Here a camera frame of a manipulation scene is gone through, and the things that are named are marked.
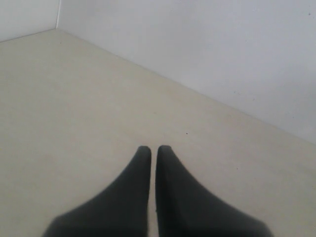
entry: floor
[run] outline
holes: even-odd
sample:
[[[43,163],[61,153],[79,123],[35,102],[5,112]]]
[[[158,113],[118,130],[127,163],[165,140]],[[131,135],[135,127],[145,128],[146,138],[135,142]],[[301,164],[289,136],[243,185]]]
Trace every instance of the floor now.
[[[316,145],[62,31],[0,43],[0,236],[40,236],[139,145],[152,148],[154,174],[161,144],[276,236],[316,236]]]

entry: beige floor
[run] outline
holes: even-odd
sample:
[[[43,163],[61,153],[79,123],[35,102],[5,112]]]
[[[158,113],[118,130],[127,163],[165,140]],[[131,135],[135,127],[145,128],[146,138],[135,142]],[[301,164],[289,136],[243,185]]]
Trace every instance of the beige floor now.
[[[276,236],[316,236],[316,145],[61,31],[0,43],[0,236],[40,236],[139,145],[170,144]],[[158,236],[154,179],[150,236]]]

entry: white wall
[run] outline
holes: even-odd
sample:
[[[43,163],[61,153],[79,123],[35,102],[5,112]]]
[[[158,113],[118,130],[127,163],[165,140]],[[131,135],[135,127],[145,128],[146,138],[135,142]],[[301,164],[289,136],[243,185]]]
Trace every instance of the white wall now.
[[[62,0],[58,27],[316,143],[315,0]]]
[[[59,0],[0,0],[0,41],[56,27]]]

